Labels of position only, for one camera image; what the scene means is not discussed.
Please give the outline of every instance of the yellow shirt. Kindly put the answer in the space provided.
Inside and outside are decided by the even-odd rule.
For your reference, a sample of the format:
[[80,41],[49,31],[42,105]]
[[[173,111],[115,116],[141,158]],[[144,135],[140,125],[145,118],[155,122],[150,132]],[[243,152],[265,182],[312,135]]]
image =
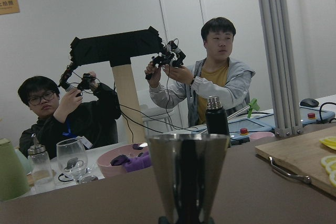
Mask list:
[[[202,68],[201,78],[205,78],[208,81],[212,81],[213,84],[224,87],[227,78],[229,65],[226,64],[221,68],[217,69],[215,72],[207,72]],[[204,124],[205,121],[205,110],[206,110],[206,98],[197,97],[197,113],[198,113],[198,124]]]

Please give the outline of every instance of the pink bowl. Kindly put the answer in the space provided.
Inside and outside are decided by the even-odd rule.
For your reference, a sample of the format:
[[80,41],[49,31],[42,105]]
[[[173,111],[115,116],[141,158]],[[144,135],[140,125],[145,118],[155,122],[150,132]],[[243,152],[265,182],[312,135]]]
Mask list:
[[128,144],[116,149],[110,150],[102,154],[97,159],[97,165],[105,178],[113,177],[123,173],[127,173],[122,165],[112,166],[110,162],[119,155],[126,155],[129,158],[137,157],[140,153],[148,151],[148,147],[143,147],[142,150],[134,150],[133,144]]
[[266,136],[275,136],[275,135],[269,131],[260,131],[260,132],[251,133],[249,138],[250,138],[250,141],[254,141],[259,138],[266,137]]

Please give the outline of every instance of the white wall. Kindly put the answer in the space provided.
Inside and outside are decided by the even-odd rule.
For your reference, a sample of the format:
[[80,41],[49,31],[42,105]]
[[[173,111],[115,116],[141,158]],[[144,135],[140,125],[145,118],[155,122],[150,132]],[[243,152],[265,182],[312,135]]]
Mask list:
[[[257,74],[250,88],[261,109],[271,105],[268,71],[258,0],[18,0],[20,13],[0,15],[0,137],[14,145],[35,115],[18,98],[17,89],[28,77],[45,75],[58,82],[70,63],[70,43],[86,38],[153,26],[164,40],[179,39],[189,65],[205,57],[200,29],[215,16],[231,19],[237,29],[232,56],[251,65]],[[294,52],[298,63],[299,98],[334,94],[335,0],[289,0]],[[148,84],[144,68],[151,56],[132,58],[137,90]],[[79,67],[80,76],[94,70],[113,86],[108,62]],[[72,76],[70,81],[79,81]],[[85,100],[94,99],[85,94]],[[185,103],[180,107],[184,122]]]

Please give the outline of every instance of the glasses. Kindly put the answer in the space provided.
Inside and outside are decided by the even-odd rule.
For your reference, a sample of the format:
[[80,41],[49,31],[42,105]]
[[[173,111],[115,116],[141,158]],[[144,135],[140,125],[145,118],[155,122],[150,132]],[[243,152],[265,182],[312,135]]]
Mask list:
[[46,101],[50,101],[52,100],[55,96],[55,92],[53,91],[49,91],[47,93],[44,93],[43,95],[37,95],[35,97],[31,97],[28,99],[28,102],[31,104],[31,105],[39,105],[42,101],[42,98]]

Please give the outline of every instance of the man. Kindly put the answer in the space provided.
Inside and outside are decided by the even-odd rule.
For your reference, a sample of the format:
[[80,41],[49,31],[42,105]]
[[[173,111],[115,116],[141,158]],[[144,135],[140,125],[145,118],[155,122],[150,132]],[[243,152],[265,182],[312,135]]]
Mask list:
[[25,130],[19,141],[19,150],[34,144],[35,133],[40,144],[45,145],[50,158],[56,157],[56,144],[62,140],[82,136],[84,146],[101,147],[118,142],[116,119],[121,115],[117,93],[103,83],[90,83],[97,101],[82,103],[77,96],[80,90],[72,88],[60,100],[59,89],[47,77],[34,76],[23,82],[18,94],[37,116],[37,123]]
[[[159,68],[150,62],[145,73],[153,102],[162,108],[173,108],[187,98],[189,126],[206,123],[206,98],[219,96],[227,115],[242,109],[249,102],[249,86],[255,72],[245,63],[230,58],[236,29],[224,17],[209,20],[201,29],[206,58],[190,67]],[[161,68],[175,80],[168,88],[160,84]]]

